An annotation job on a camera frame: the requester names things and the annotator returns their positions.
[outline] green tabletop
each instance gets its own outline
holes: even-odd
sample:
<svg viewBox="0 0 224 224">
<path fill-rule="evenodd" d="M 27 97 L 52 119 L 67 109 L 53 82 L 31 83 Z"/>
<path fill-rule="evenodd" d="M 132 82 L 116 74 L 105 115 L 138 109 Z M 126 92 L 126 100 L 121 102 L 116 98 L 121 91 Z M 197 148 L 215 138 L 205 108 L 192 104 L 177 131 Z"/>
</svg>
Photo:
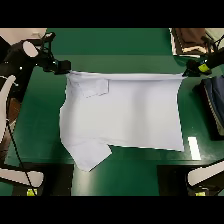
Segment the green tabletop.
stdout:
<svg viewBox="0 0 224 224">
<path fill-rule="evenodd" d="M 70 60 L 73 70 L 170 74 L 185 70 L 187 59 L 172 56 L 167 28 L 48 31 L 57 35 L 52 46 L 55 58 Z M 213 74 L 221 75 L 222 69 L 214 69 Z M 200 80 L 185 79 L 178 94 L 184 152 L 111 146 L 112 155 L 91 172 L 75 166 L 72 195 L 159 195 L 158 164 L 208 164 L 224 158 L 224 141 L 210 140 L 202 103 L 192 91 Z M 74 163 L 59 137 L 59 109 L 65 99 L 65 86 L 65 76 L 34 69 L 14 131 L 24 162 Z M 192 160 L 188 137 L 197 138 L 200 161 Z M 18 165 L 12 145 L 6 163 Z M 0 195 L 11 192 L 11 185 L 0 184 Z"/>
</svg>

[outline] green table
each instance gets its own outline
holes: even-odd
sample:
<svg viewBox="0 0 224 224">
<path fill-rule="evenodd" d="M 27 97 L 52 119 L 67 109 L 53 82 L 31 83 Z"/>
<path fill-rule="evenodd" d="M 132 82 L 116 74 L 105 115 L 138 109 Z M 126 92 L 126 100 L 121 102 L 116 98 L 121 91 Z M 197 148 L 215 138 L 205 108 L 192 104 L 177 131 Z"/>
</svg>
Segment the green table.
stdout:
<svg viewBox="0 0 224 224">
<path fill-rule="evenodd" d="M 181 73 L 186 58 L 173 57 L 169 30 L 55 28 L 55 58 L 72 69 L 102 73 Z M 221 68 L 213 70 L 221 75 Z M 183 81 L 178 105 L 185 152 L 111 147 L 112 155 L 91 172 L 74 168 L 72 195 L 159 195 L 158 164 L 207 164 L 224 158 L 224 141 L 209 138 L 205 113 L 192 91 L 200 78 Z M 24 162 L 74 163 L 59 137 L 59 109 L 65 99 L 65 76 L 35 68 L 19 114 L 14 137 Z M 197 138 L 201 161 L 193 161 L 188 137 Z M 12 145 L 6 159 L 18 165 Z M 0 195 L 12 186 L 0 184 Z"/>
</svg>

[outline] yellow-green label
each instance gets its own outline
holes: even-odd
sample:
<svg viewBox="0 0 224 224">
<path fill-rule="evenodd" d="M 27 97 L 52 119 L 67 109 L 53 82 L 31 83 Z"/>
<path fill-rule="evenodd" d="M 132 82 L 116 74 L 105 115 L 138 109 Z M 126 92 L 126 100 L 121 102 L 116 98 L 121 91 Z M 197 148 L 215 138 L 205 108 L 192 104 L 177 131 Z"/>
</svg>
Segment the yellow-green label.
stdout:
<svg viewBox="0 0 224 224">
<path fill-rule="evenodd" d="M 196 194 L 196 196 L 206 196 L 205 192 L 198 192 L 198 193 L 195 193 L 195 194 Z"/>
<path fill-rule="evenodd" d="M 206 64 L 200 65 L 198 68 L 201 72 L 207 72 L 209 70 Z"/>
<path fill-rule="evenodd" d="M 27 190 L 27 196 L 35 196 L 32 189 L 28 189 Z"/>
</svg>

